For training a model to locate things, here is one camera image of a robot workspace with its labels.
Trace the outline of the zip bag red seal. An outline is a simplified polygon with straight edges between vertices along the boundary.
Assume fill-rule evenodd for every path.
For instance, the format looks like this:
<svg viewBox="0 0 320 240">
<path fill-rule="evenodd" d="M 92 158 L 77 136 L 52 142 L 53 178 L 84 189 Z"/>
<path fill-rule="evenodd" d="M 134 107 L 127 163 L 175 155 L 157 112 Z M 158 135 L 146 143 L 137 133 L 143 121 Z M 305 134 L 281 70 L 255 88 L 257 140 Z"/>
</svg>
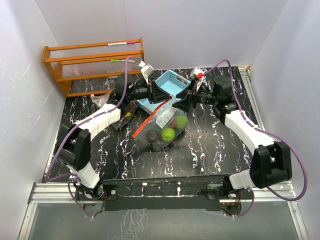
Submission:
<svg viewBox="0 0 320 240">
<path fill-rule="evenodd" d="M 132 135 L 135 140 L 149 144 L 156 151 L 161 150 L 171 144 L 184 130 L 176 128 L 176 117 L 186 114 L 177 108 L 172 107 L 172 104 L 178 100 L 173 96 L 172 99 L 164 101 L 160 104 L 140 125 L 136 132 Z M 172 128 L 175 131 L 175 138 L 171 142 L 164 142 L 161 137 L 161 132 L 165 128 Z M 159 133 L 159 139 L 154 143 L 146 141 L 146 132 L 155 130 Z"/>
</svg>

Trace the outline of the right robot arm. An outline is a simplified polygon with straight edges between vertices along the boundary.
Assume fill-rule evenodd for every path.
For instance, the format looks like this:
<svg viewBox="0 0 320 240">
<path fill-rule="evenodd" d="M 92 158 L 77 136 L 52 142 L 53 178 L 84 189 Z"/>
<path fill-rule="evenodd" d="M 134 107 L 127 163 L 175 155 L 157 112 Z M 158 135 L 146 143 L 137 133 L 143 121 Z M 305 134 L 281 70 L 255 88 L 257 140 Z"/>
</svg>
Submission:
<svg viewBox="0 0 320 240">
<path fill-rule="evenodd" d="M 226 76 L 214 79 L 213 89 L 203 82 L 192 80 L 179 92 L 173 107 L 187 112 L 197 104 L 211 105 L 213 113 L 227 128 L 232 130 L 252 154 L 249 169 L 227 176 L 222 184 L 223 194 L 233 199 L 241 189 L 263 189 L 292 178 L 291 151 L 283 141 L 276 141 L 261 132 L 240 110 L 232 81 Z"/>
</svg>

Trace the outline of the light blue plastic basket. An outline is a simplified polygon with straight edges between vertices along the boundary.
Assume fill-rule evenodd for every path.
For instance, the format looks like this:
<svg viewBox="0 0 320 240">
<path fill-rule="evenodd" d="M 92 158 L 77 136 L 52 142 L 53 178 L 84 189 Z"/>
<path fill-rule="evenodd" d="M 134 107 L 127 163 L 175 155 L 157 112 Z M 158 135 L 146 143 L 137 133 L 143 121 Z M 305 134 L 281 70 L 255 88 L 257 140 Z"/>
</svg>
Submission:
<svg viewBox="0 0 320 240">
<path fill-rule="evenodd" d="M 175 73 L 173 70 L 167 70 L 160 77 L 158 77 L 155 82 L 161 89 L 173 95 L 174 97 L 186 89 L 190 84 L 188 79 Z M 144 98 L 138 100 L 137 102 L 139 107 L 150 115 L 160 104 L 164 102 L 164 100 L 159 103 L 152 104 L 149 102 L 148 98 Z"/>
</svg>

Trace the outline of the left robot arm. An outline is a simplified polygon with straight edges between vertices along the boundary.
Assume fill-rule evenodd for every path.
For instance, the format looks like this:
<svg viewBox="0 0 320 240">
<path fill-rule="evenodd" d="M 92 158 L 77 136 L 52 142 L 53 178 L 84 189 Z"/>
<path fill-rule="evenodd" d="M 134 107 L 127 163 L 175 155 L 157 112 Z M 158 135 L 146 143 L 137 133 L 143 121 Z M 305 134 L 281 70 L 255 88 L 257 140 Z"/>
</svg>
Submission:
<svg viewBox="0 0 320 240">
<path fill-rule="evenodd" d="M 102 130 L 118 122 L 131 102 L 147 99 L 156 104 L 171 98 L 172 95 L 161 89 L 152 78 L 133 82 L 131 75 L 121 74 L 107 102 L 98 111 L 71 126 L 61 126 L 62 137 L 57 141 L 58 148 L 52 162 L 58 160 L 65 164 L 71 171 L 71 178 L 86 188 L 86 194 L 93 200 L 99 199 L 104 188 L 98 184 L 100 177 L 90 163 L 92 140 Z"/>
</svg>

